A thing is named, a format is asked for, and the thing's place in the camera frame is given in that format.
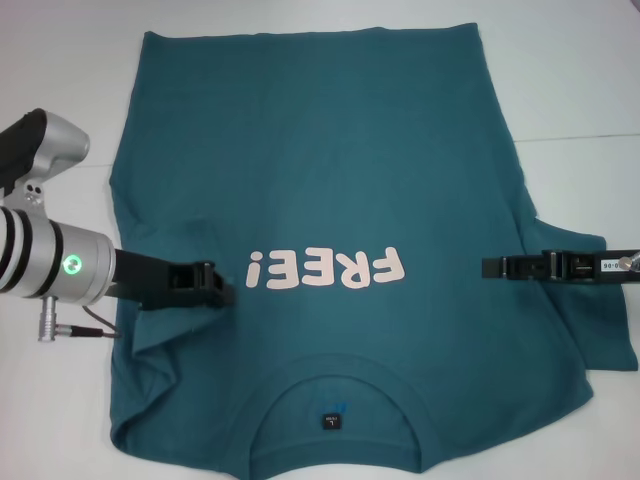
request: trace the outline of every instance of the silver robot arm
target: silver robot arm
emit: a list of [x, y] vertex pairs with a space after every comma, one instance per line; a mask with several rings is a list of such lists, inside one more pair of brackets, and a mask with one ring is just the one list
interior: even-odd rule
[[174, 264], [118, 250], [103, 234], [47, 217], [44, 182], [88, 152], [85, 132], [41, 109], [0, 133], [0, 293], [42, 299], [39, 340], [100, 336], [59, 325], [58, 301], [87, 306], [108, 295], [148, 310], [233, 303], [212, 262]]

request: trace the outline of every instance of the folded t-shirt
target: folded t-shirt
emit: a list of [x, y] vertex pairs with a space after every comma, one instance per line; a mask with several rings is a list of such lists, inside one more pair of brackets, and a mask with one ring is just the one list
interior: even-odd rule
[[147, 33], [111, 186], [123, 248], [213, 261], [237, 296], [120, 301], [129, 454], [422, 472], [580, 407], [586, 369], [637, 369], [619, 286], [481, 278], [605, 243], [536, 218], [476, 25]]

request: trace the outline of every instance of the cable connector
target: cable connector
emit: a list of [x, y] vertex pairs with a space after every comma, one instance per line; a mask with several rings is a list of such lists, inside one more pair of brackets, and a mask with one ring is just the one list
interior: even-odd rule
[[101, 328], [80, 327], [78, 325], [60, 325], [56, 326], [56, 335], [62, 337], [106, 337], [109, 334], [102, 331]]

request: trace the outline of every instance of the label sticker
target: label sticker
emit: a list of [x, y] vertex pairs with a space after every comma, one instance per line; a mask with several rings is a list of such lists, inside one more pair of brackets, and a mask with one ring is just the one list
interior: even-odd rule
[[618, 264], [618, 260], [609, 259], [609, 260], [600, 260], [600, 271], [601, 272], [625, 272], [620, 265]]

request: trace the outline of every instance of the clothing tag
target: clothing tag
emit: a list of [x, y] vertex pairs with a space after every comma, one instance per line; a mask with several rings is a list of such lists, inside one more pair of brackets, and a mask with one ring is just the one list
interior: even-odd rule
[[322, 417], [322, 427], [325, 430], [340, 430], [342, 428], [342, 415], [339, 413], [327, 413]]

